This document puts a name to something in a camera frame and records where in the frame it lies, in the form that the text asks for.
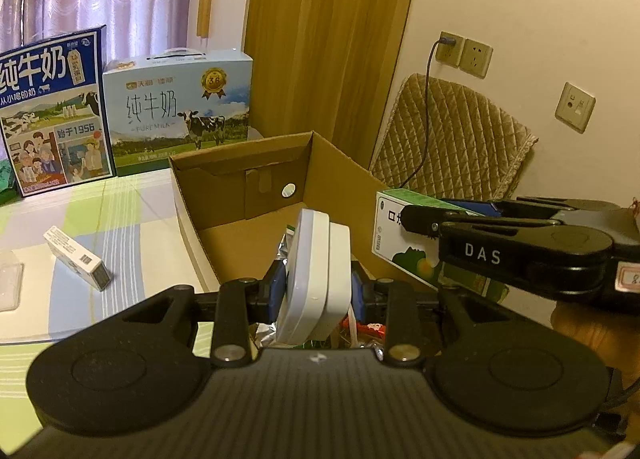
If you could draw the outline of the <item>person's hand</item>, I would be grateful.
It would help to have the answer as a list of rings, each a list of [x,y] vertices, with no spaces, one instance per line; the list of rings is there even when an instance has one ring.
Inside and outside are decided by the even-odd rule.
[[[617,369],[625,389],[639,378],[638,318],[558,303],[551,315],[551,325],[562,335],[588,346],[606,366]]]

